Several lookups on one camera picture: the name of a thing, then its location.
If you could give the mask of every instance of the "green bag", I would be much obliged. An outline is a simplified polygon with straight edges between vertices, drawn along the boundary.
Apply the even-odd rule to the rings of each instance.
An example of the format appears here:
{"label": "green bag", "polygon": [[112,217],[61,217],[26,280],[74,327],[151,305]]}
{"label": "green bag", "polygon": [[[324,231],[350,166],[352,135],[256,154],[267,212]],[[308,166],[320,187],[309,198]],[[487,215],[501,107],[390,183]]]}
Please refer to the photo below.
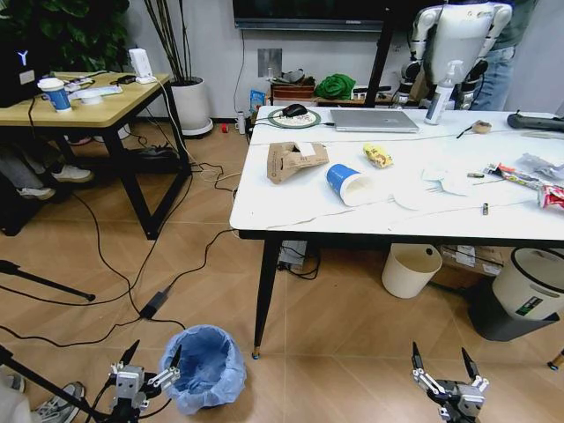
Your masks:
{"label": "green bag", "polygon": [[347,75],[336,73],[323,80],[315,88],[315,95],[330,100],[349,100],[356,81]]}

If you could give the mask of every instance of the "person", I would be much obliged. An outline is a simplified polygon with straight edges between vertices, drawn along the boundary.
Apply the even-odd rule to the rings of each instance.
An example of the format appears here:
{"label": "person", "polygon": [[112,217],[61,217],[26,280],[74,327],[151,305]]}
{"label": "person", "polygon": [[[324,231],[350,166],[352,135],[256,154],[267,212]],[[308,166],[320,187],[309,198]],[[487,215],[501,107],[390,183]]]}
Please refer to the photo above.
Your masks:
{"label": "person", "polygon": [[487,71],[476,91],[471,110],[499,111],[505,107],[513,77],[516,47],[523,39],[538,0],[504,3],[513,4],[513,16],[486,56]]}
{"label": "person", "polygon": [[48,200],[56,193],[44,182],[47,172],[57,182],[85,183],[94,177],[90,170],[65,164],[56,148],[39,139],[0,142],[0,173],[23,198]]}
{"label": "person", "polygon": [[[78,408],[60,397],[52,397],[31,411],[24,395],[26,381],[21,375],[6,375],[0,369],[0,423],[70,423]],[[76,398],[82,398],[85,387],[80,382],[63,388]]]}

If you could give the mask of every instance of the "plastic bottle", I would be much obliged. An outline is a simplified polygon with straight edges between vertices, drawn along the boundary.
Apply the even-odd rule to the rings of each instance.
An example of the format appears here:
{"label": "plastic bottle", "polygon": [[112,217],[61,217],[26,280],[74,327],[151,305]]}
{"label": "plastic bottle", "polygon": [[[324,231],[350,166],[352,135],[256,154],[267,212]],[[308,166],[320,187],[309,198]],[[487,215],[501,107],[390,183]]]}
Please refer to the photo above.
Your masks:
{"label": "plastic bottle", "polygon": [[427,116],[425,116],[425,123],[429,125],[438,125],[441,119],[442,112],[447,108],[449,104],[450,96],[452,91],[455,89],[454,77],[456,76],[456,68],[462,64],[460,60],[452,60],[449,62],[449,71],[447,76],[439,84],[437,84],[434,90],[433,101],[431,101],[431,106],[427,111]]}

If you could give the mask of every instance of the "tiled floor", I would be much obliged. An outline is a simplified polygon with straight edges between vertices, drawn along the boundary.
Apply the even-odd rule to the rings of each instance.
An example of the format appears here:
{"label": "tiled floor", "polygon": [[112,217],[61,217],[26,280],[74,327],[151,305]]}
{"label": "tiled floor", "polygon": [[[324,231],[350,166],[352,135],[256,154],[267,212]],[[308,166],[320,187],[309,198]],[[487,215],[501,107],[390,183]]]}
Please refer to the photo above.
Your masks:
{"label": "tiled floor", "polygon": [[[133,129],[162,143],[149,124]],[[128,143],[135,144],[134,139]],[[226,174],[240,172],[247,150],[234,128],[217,129],[190,140],[201,161],[221,164]],[[102,145],[87,145],[83,154],[102,154]],[[212,174],[205,176],[212,179]],[[154,206],[170,181],[166,175],[140,175]],[[239,177],[219,185],[234,189]],[[108,261],[130,280],[152,243],[147,241],[121,183],[101,178],[77,193],[100,221],[101,248]],[[204,246],[229,228],[229,192],[194,178],[185,202],[170,218],[139,280],[133,297],[140,306],[174,276],[197,267]],[[0,236],[2,258],[105,300],[123,293],[125,282],[99,259],[94,225],[85,207],[69,198],[45,206],[20,235]],[[186,325],[216,324],[232,333],[244,351],[248,379],[235,404],[182,417],[173,405],[147,421],[214,422],[437,422],[436,406],[412,382],[411,342],[417,340],[427,369],[437,377],[465,378],[460,347],[465,346],[491,380],[482,422],[559,422],[564,415],[564,371],[551,372],[545,362],[564,346],[564,324],[510,343],[485,341],[475,333],[457,297],[426,288],[413,300],[399,300],[382,287],[382,252],[322,251],[319,278],[305,281],[277,275],[271,312],[263,339],[263,356],[250,359],[256,289],[262,245],[222,235],[212,246],[207,266],[180,279],[156,317]],[[59,301],[74,301],[22,279],[0,276],[3,286]],[[114,323],[135,317],[124,297],[96,307],[58,306],[2,292],[0,323],[21,335],[44,336],[58,343],[102,338]],[[112,361],[141,339],[135,362],[156,369],[164,344],[177,332],[169,323],[139,322],[118,328],[103,343],[57,349],[40,340],[18,341],[0,330],[0,342],[18,360],[54,382],[78,379],[95,397]],[[48,393],[30,386],[32,404]],[[162,404],[154,400],[151,410]],[[106,406],[108,398],[101,402]]]}

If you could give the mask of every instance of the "silver laptop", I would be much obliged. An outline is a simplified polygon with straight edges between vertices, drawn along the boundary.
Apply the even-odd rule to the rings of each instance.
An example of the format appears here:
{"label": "silver laptop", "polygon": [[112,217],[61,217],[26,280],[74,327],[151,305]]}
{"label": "silver laptop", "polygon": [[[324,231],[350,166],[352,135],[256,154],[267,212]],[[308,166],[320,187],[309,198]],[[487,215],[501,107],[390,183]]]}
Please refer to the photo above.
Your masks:
{"label": "silver laptop", "polygon": [[344,132],[417,132],[419,126],[398,110],[331,110],[335,129]]}

